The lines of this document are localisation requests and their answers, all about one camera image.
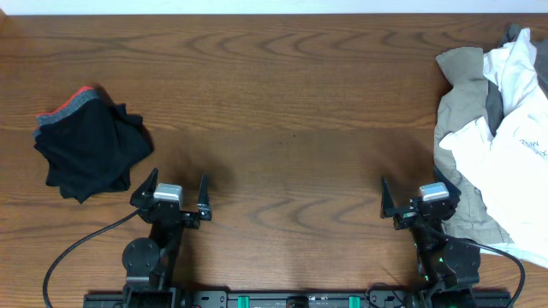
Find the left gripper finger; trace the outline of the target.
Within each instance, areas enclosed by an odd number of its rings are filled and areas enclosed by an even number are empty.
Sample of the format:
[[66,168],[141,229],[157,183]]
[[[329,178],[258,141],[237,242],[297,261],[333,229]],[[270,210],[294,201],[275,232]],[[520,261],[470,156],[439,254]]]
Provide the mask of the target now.
[[158,183],[158,168],[154,168],[132,193],[129,203],[137,209],[149,209],[154,204],[153,194]]
[[202,175],[200,181],[200,190],[198,194],[198,213],[203,221],[212,219],[211,205],[208,193],[209,179],[207,175]]

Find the white printed t-shirt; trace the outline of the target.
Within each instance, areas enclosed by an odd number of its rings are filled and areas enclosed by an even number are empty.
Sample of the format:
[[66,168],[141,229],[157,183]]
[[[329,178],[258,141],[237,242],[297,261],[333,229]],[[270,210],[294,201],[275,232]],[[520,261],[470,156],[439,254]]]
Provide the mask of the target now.
[[547,95],[534,67],[537,49],[521,28],[516,41],[483,51],[483,75],[502,94],[504,118],[491,134],[488,117],[448,133],[439,146],[480,193],[509,244],[488,245],[547,265]]

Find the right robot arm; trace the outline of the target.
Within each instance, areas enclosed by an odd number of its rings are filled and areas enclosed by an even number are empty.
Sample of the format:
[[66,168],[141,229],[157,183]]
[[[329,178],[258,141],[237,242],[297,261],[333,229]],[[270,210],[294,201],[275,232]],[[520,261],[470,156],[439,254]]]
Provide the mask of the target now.
[[480,248],[469,239],[447,235],[443,222],[457,209],[461,191],[439,169],[432,184],[406,205],[396,205],[386,179],[381,180],[380,216],[391,218],[394,229],[410,231],[419,273],[426,284],[405,296],[405,307],[475,307],[472,286],[480,281]]

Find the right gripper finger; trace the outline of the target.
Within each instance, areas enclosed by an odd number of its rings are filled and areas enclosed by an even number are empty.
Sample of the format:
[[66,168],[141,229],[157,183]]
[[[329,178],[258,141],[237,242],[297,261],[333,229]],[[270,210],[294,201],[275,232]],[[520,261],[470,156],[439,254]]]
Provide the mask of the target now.
[[382,177],[382,199],[380,217],[383,219],[393,217],[395,214],[395,205],[387,180]]
[[433,177],[436,182],[443,182],[447,191],[449,192],[450,198],[459,201],[462,192],[455,186],[441,171],[434,165],[433,166]]

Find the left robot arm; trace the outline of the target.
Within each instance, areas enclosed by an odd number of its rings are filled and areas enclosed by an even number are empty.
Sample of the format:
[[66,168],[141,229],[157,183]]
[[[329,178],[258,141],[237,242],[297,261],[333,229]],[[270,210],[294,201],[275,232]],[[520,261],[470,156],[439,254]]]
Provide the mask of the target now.
[[127,271],[123,288],[124,307],[191,307],[192,294],[172,285],[184,230],[198,229],[212,219],[209,179],[203,175],[196,211],[183,206],[183,189],[158,182],[158,169],[133,192],[130,204],[151,225],[147,237],[132,240],[124,249],[122,264]]

